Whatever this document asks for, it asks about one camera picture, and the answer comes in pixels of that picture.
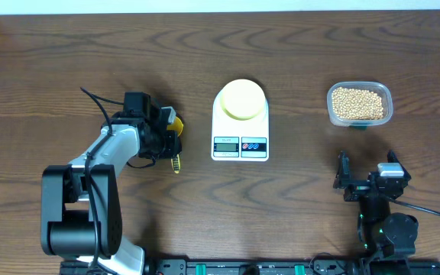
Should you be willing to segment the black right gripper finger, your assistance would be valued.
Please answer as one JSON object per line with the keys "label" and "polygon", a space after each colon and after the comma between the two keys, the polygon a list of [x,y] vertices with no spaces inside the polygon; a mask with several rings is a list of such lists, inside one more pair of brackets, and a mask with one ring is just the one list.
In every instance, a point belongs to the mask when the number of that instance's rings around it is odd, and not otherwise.
{"label": "black right gripper finger", "polygon": [[349,158],[344,151],[338,155],[338,169],[334,184],[347,184],[351,180]]}
{"label": "black right gripper finger", "polygon": [[400,163],[400,161],[398,160],[395,152],[393,150],[389,150],[387,153],[387,162],[388,163],[396,163],[400,165],[400,169],[402,170],[402,175],[401,177],[405,177],[405,178],[410,178],[410,174],[407,171],[407,169]]}

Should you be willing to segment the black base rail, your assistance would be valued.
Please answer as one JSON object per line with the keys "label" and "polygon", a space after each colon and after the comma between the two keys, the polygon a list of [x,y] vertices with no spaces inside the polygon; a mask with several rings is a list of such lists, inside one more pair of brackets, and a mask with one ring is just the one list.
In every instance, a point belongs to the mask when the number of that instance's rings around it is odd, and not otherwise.
{"label": "black base rail", "polygon": [[192,261],[150,259],[144,275],[436,275],[440,263],[431,260],[372,261],[366,265],[357,260],[330,260],[327,257],[304,261]]}

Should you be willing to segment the pale yellow bowl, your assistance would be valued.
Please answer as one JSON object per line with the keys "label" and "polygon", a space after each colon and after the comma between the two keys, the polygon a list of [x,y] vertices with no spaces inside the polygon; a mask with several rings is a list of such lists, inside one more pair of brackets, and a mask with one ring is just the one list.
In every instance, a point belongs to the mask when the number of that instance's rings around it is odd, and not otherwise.
{"label": "pale yellow bowl", "polygon": [[257,117],[266,102],[262,88],[249,79],[233,80],[220,91],[220,107],[226,115],[239,121]]}

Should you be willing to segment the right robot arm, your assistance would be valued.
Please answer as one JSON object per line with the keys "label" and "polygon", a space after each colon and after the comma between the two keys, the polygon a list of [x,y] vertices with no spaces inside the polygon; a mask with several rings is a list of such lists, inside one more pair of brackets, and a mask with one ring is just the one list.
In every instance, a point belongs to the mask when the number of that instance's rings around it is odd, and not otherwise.
{"label": "right robot arm", "polygon": [[390,201],[403,194],[411,176],[389,151],[365,180],[351,177],[349,158],[338,155],[333,187],[343,189],[344,201],[359,205],[357,234],[365,254],[348,265],[349,274],[411,274],[408,257],[416,252],[419,223],[411,215],[390,210]]}

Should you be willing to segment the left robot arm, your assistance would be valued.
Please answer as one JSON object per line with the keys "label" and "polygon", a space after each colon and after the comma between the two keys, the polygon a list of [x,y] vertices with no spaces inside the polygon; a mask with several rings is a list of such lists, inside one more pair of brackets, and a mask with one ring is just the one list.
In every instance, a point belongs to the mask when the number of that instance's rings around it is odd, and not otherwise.
{"label": "left robot arm", "polygon": [[175,160],[183,129],[176,110],[144,92],[127,92],[105,114],[97,139],[65,165],[42,173],[40,242],[59,256],[61,274],[154,274],[144,249],[123,235],[118,176],[139,157],[152,167]]}

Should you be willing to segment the soybeans in container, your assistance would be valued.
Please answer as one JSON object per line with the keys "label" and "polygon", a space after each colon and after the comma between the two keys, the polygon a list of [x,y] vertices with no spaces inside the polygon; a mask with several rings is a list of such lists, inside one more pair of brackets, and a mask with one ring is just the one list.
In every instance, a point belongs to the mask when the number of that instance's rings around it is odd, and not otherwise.
{"label": "soybeans in container", "polygon": [[331,95],[334,113],[348,120],[378,120],[383,117],[383,99],[370,90],[339,87]]}

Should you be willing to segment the clear plastic container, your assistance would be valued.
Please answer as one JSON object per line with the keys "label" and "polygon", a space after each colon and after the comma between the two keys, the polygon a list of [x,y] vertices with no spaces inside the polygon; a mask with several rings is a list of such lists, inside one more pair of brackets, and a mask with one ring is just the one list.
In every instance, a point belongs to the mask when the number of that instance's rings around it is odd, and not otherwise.
{"label": "clear plastic container", "polygon": [[331,123],[342,127],[383,125],[393,116],[390,90],[379,82],[338,82],[327,93],[327,108]]}

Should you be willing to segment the yellow plastic measuring scoop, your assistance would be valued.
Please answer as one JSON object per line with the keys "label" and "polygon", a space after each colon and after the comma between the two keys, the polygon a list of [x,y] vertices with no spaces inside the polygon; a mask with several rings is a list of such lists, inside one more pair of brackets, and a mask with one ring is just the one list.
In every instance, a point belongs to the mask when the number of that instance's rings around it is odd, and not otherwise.
{"label": "yellow plastic measuring scoop", "polygon": [[[175,131],[177,133],[177,136],[179,137],[183,133],[183,127],[183,121],[178,116],[176,116],[174,122],[171,125],[167,126],[167,130]],[[174,173],[178,174],[181,170],[180,153],[175,154],[171,158],[171,165]]]}

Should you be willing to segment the white digital kitchen scale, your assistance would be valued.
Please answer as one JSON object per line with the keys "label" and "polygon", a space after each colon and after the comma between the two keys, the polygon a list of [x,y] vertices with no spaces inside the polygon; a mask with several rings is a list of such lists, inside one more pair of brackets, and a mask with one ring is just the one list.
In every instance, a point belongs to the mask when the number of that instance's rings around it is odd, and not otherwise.
{"label": "white digital kitchen scale", "polygon": [[211,158],[216,161],[265,162],[270,157],[269,105],[263,95],[260,113],[248,120],[228,115],[224,90],[215,97],[212,113]]}

